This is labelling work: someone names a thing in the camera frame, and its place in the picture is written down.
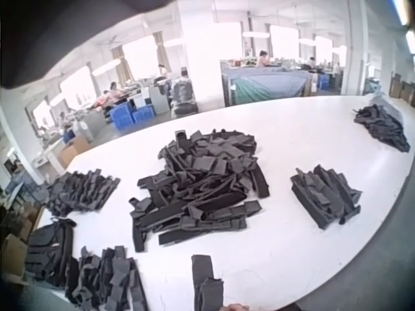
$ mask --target blue plastic crate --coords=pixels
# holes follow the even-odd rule
[[[132,117],[134,118],[135,123],[140,123],[154,118],[153,105],[146,105],[138,108],[137,111],[133,112]]]
[[[131,115],[126,115],[124,117],[118,117],[115,119],[112,119],[113,124],[115,128],[119,131],[123,131],[126,128],[129,128],[130,126],[134,125],[134,119]]]
[[[110,110],[111,119],[118,119],[121,117],[131,116],[133,112],[130,102],[125,102]]]

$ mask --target gray floor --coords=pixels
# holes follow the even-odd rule
[[[146,124],[117,132],[109,124],[94,146],[170,119],[157,116]],[[306,311],[415,310],[415,168],[396,206],[362,252],[338,275],[298,304]],[[27,310],[75,310],[47,290],[27,287]]]

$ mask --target brown box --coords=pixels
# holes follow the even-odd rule
[[[14,235],[8,235],[1,246],[1,269],[4,273],[22,276],[27,245]]]
[[[23,221],[23,226],[21,227],[19,237],[23,241],[27,241],[29,239],[29,235],[32,232],[33,223],[29,219],[25,219]]]
[[[390,97],[401,98],[402,83],[400,80],[392,79],[392,85],[390,88]]]
[[[402,82],[403,84],[403,90],[401,92],[401,98],[405,101],[408,102],[409,104],[412,101],[412,94],[414,92],[412,86],[410,86],[410,84],[407,84],[406,82]]]
[[[40,206],[38,204],[36,205],[37,206],[33,206],[31,202],[23,203],[23,210],[24,210],[23,217],[29,219],[32,222],[32,224],[36,222],[36,218],[38,217],[38,213],[40,210]]]
[[[67,168],[71,164],[74,157],[91,149],[91,145],[87,142],[84,136],[76,136],[70,140],[68,146],[60,153],[60,162]]]

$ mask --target white table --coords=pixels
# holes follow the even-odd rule
[[[337,274],[373,237],[390,212],[407,177],[415,149],[415,109],[401,100],[412,148],[401,153],[371,138],[353,122],[353,109],[364,97],[305,97],[273,100],[167,122],[111,141],[77,156],[69,171],[101,168],[121,178],[118,189],[99,213],[69,215],[75,228],[74,256],[80,249],[101,255],[103,248],[124,245],[137,259],[151,310],[193,310],[191,256],[211,255],[215,277],[224,280],[224,302],[277,309],[297,301]],[[270,185],[261,200],[262,213],[248,219],[248,229],[212,233],[174,246],[160,247],[149,236],[146,253],[134,253],[132,207],[143,199],[139,178],[159,172],[159,150],[174,131],[238,130],[255,135],[258,163]],[[363,191],[362,212],[346,225],[317,228],[291,191],[295,168],[317,164],[345,173],[349,184]],[[45,211],[40,225],[50,222]]]

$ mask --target fluorescent light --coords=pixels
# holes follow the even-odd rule
[[[269,34],[269,32],[244,31],[242,33],[242,37],[267,39],[267,38],[270,37],[270,34]]]
[[[304,45],[309,45],[310,47],[314,47],[316,45],[316,42],[314,40],[307,39],[307,38],[298,39],[298,43],[299,44],[304,44]]]
[[[182,45],[183,44],[183,39],[178,38],[178,39],[172,39],[172,40],[167,40],[163,43],[164,47],[175,47],[176,45]]]
[[[7,152],[7,157],[10,157],[14,152],[14,147],[10,148],[10,150]]]
[[[406,2],[407,0],[394,0],[395,9],[402,25],[406,25],[409,22]]]
[[[59,93],[54,99],[52,99],[49,103],[50,106],[55,107],[61,101],[65,99],[65,95],[63,93]]]
[[[410,53],[415,54],[415,35],[413,31],[408,31],[406,37]]]
[[[99,67],[98,69],[94,70],[92,72],[92,74],[94,76],[99,76],[103,73],[105,73],[106,71],[113,69],[114,67],[118,66],[121,63],[120,59],[117,58],[116,60],[112,60],[109,63],[106,63],[105,65]]]

